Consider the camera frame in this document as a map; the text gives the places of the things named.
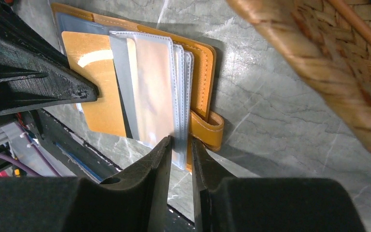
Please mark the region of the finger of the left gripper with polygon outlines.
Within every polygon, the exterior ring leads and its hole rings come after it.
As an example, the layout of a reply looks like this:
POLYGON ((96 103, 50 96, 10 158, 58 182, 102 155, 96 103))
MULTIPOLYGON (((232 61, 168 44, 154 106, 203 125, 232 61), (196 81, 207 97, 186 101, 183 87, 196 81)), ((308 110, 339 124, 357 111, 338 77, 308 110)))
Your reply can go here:
POLYGON ((0 0, 0 116, 98 96, 95 84, 0 0))

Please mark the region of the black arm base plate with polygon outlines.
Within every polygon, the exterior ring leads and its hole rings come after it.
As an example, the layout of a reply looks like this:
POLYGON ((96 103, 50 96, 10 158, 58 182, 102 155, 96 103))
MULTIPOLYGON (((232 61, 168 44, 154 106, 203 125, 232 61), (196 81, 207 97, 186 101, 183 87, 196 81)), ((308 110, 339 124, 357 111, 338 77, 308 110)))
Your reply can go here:
POLYGON ((121 169, 46 110, 18 114, 40 145, 78 176, 66 231, 192 232, 194 224, 168 205, 171 139, 121 169))

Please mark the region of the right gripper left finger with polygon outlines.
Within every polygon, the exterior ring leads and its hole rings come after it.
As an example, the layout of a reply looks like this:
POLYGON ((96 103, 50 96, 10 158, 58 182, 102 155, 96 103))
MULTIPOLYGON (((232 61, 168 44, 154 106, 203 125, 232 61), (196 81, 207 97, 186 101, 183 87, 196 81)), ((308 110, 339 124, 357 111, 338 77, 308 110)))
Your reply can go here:
POLYGON ((161 232, 172 138, 97 184, 79 177, 0 178, 0 232, 161 232))

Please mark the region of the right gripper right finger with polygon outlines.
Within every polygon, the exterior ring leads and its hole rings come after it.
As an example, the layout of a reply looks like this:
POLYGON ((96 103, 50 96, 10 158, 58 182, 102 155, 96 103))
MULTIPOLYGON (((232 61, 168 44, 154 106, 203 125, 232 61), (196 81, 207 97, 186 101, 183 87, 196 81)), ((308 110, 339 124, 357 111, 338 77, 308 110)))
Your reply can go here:
POLYGON ((363 232, 350 195, 327 178, 236 177, 191 140, 198 232, 363 232))

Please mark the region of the brown woven divided tray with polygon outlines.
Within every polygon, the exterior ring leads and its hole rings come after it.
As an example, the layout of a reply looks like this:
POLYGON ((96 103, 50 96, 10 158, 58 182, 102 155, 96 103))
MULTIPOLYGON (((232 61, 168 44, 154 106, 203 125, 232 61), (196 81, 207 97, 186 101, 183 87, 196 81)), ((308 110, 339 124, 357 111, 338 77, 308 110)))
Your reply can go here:
POLYGON ((371 4, 230 0, 371 153, 371 4))

